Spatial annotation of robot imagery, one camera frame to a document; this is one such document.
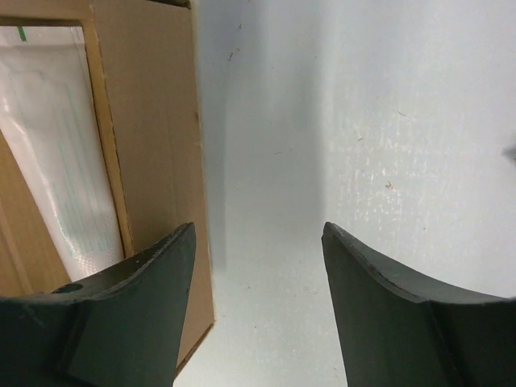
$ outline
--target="cardboard panel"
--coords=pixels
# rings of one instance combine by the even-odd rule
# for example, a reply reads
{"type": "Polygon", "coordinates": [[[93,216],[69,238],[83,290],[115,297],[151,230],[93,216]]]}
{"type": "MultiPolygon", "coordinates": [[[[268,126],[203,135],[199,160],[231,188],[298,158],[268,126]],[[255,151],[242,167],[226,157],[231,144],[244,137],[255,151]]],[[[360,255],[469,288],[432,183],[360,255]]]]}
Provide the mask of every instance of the cardboard panel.
{"type": "MultiPolygon", "coordinates": [[[[182,223],[195,223],[196,262],[178,358],[183,363],[214,321],[191,11],[144,0],[0,0],[0,23],[25,22],[84,28],[98,128],[126,255],[182,223]]],[[[10,154],[4,151],[0,148],[2,157],[10,154]]],[[[12,160],[10,170],[16,173],[12,160]]],[[[29,203],[25,219],[37,219],[18,174],[2,178],[8,194],[0,187],[0,210],[7,208],[4,197],[11,200],[15,193],[19,203],[29,203]]],[[[0,213],[0,218],[11,225],[9,216],[0,213]]],[[[48,233],[47,242],[28,239],[36,231],[44,234],[40,221],[31,223],[35,230],[20,226],[0,239],[0,268],[10,279],[6,287],[15,293],[35,289],[37,279],[23,274],[25,262],[41,268],[46,264],[40,261],[45,259],[40,249],[55,252],[46,244],[48,233]],[[24,247],[28,251],[18,251],[19,260],[10,237],[30,242],[24,247]],[[14,277],[13,272],[23,275],[14,277]]],[[[58,267],[55,260],[47,267],[56,271],[45,289],[62,285],[58,267]]]]}
{"type": "Polygon", "coordinates": [[[181,362],[214,321],[192,15],[144,0],[94,9],[133,246],[196,227],[181,362]]]}

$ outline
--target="white surface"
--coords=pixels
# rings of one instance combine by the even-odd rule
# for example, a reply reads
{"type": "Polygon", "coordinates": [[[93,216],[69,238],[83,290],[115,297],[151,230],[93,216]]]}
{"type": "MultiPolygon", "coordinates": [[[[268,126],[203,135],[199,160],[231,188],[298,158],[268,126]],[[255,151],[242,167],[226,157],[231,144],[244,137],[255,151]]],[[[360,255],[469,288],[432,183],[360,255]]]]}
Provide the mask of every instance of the white surface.
{"type": "Polygon", "coordinates": [[[218,321],[178,387],[345,385],[325,220],[516,295],[515,19],[500,0],[201,3],[218,321]]]}
{"type": "Polygon", "coordinates": [[[120,261],[80,27],[0,27],[0,128],[72,281],[120,261]]]}

